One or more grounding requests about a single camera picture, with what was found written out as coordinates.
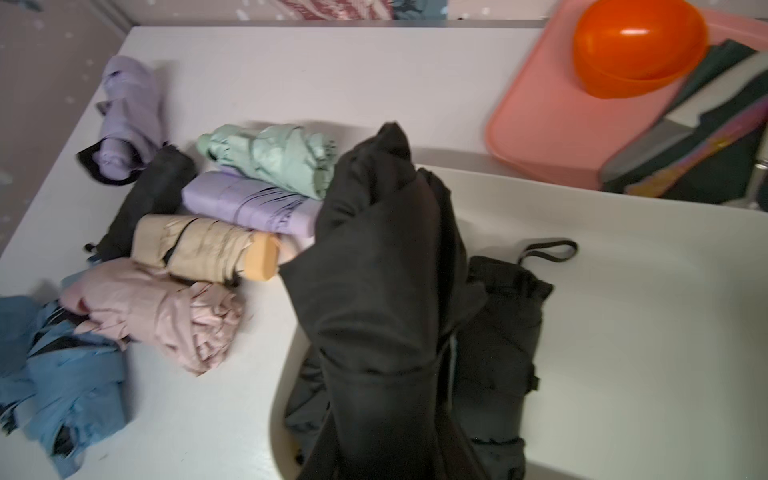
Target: orange plastic bowl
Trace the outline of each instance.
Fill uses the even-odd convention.
[[[574,66],[590,95],[636,97],[690,73],[707,43],[707,24],[684,0],[599,0],[576,27]]]

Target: dark green cloth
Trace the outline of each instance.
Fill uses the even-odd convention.
[[[664,114],[680,106],[704,85],[754,53],[752,48],[733,40],[726,40],[721,45],[710,48],[705,59],[690,74]],[[768,94],[768,72],[753,79],[733,100],[704,114],[701,125],[692,135],[635,170],[607,182],[603,190],[623,193],[626,186],[643,180],[653,172],[687,155],[733,116],[766,94]],[[755,154],[764,128],[765,125],[761,125],[745,137],[701,161],[670,187],[661,198],[721,204],[742,197],[752,174],[756,161]],[[763,206],[768,207],[768,188],[764,186],[760,196],[764,202]]]

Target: umbrella strap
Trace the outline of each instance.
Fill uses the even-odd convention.
[[[542,250],[547,250],[555,247],[570,247],[566,253],[549,253]],[[562,263],[567,262],[573,257],[576,257],[578,253],[578,243],[573,240],[553,240],[550,242],[531,243],[520,253],[518,257],[518,265],[522,266],[523,260],[528,257],[539,257],[550,262]]]

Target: sink basin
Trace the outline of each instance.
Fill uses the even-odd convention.
[[[768,215],[432,170],[470,254],[514,262],[548,237],[581,247],[567,263],[525,261],[555,285],[523,420],[530,462],[563,479],[645,479],[648,462],[664,478],[768,471]],[[298,329],[273,401],[284,478],[299,471],[282,419],[307,346]]]

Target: strap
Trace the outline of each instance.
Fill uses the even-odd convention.
[[[554,247],[570,247],[571,250],[565,254],[553,254],[541,251],[543,249]],[[539,257],[556,263],[567,262],[571,258],[576,257],[576,253],[578,253],[578,243],[573,240],[554,240],[551,242],[531,243],[520,253],[520,256],[518,257],[518,265],[522,266],[523,260],[528,257]]]
[[[525,393],[528,394],[533,390],[538,390],[538,383],[539,383],[539,378],[536,376],[536,366],[532,363],[531,371],[528,372],[528,386],[527,386],[528,391]]]
[[[137,165],[142,165],[141,157],[139,156],[139,153],[136,151],[133,146],[131,146],[134,152],[134,163]],[[96,180],[100,184],[104,185],[113,185],[116,187],[120,187],[122,185],[128,185],[134,183],[138,178],[139,174],[141,173],[141,170],[134,170],[131,172],[131,175],[128,176],[125,180],[112,180],[111,178],[106,178],[104,175],[101,174],[101,170],[99,169],[99,165],[96,163],[96,160],[94,160],[94,155],[96,155],[97,152],[101,149],[101,141],[91,145],[90,147],[86,148],[85,150],[79,151],[76,155],[78,162],[80,162],[80,165],[85,168],[85,170],[91,175],[91,178]]]

